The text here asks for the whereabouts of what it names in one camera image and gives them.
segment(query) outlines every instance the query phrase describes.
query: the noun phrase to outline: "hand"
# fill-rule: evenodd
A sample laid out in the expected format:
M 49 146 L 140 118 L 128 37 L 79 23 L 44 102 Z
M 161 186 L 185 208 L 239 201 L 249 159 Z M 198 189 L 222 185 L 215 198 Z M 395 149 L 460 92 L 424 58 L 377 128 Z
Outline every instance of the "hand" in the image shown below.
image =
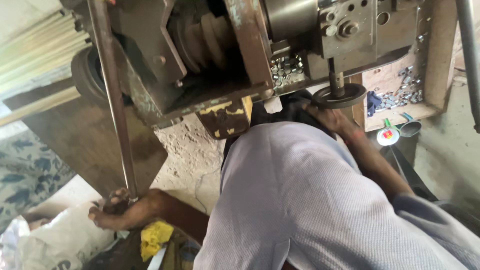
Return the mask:
M 155 218 L 162 218 L 165 211 L 166 200 L 170 195 L 159 189 L 150 189 L 145 196 L 139 199 L 133 206 L 122 215 L 107 214 L 97 207 L 90 208 L 88 218 L 93 220 L 96 226 L 114 231 L 129 230 L 144 226 Z M 112 193 L 109 202 L 119 204 L 128 200 L 129 194 L 125 188 Z
M 355 125 L 339 109 L 318 109 L 316 106 L 304 104 L 303 109 L 324 125 L 331 132 L 342 136 Z

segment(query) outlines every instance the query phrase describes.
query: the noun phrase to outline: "red label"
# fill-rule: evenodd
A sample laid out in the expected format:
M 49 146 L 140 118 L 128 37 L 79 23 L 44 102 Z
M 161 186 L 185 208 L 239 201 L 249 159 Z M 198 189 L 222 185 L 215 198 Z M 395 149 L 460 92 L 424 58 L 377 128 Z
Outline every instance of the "red label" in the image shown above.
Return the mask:
M 384 132 L 384 137 L 385 137 L 385 139 L 390 139 L 391 137 L 393 137 L 392 131 L 388 130 L 388 131 Z

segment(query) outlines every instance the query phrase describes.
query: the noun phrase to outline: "shirt sleeve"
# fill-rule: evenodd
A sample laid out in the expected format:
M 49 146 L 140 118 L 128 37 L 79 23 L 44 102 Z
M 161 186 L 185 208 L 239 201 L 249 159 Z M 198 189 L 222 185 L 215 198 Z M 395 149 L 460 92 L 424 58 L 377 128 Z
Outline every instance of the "shirt sleeve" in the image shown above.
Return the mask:
M 398 216 L 424 231 L 468 269 L 478 269 L 480 239 L 449 213 L 421 197 L 407 194 L 398 195 L 392 205 Z

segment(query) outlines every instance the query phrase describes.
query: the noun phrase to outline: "yellow cloth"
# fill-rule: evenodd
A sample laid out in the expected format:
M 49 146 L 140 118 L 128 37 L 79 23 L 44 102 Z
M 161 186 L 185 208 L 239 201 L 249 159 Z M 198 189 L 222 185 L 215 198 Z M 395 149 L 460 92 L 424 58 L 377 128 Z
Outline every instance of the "yellow cloth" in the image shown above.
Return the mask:
M 164 243 L 168 242 L 172 233 L 173 227 L 163 221 L 153 222 L 142 230 L 140 249 L 144 262 L 155 255 Z

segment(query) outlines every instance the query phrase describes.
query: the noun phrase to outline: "metal nut pile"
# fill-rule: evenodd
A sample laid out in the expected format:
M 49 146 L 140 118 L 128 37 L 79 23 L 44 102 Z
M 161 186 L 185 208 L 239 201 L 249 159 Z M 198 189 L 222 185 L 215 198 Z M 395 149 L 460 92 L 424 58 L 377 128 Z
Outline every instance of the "metal nut pile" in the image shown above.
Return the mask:
M 423 101 L 423 90 L 420 89 L 422 83 L 420 75 L 411 76 L 413 73 L 413 66 L 402 69 L 398 72 L 399 77 L 403 77 L 402 86 L 394 92 L 390 91 L 386 94 L 376 93 L 382 98 L 382 103 L 375 109 L 375 112 L 384 111 L 386 109 L 393 109 L 395 107 L 403 107 L 411 104 L 417 104 Z
M 295 54 L 293 58 L 285 56 L 272 60 L 270 61 L 270 71 L 272 72 L 272 78 L 275 85 L 273 90 L 275 91 L 282 86 L 283 81 L 290 79 L 291 74 L 303 73 L 302 59 L 298 54 Z

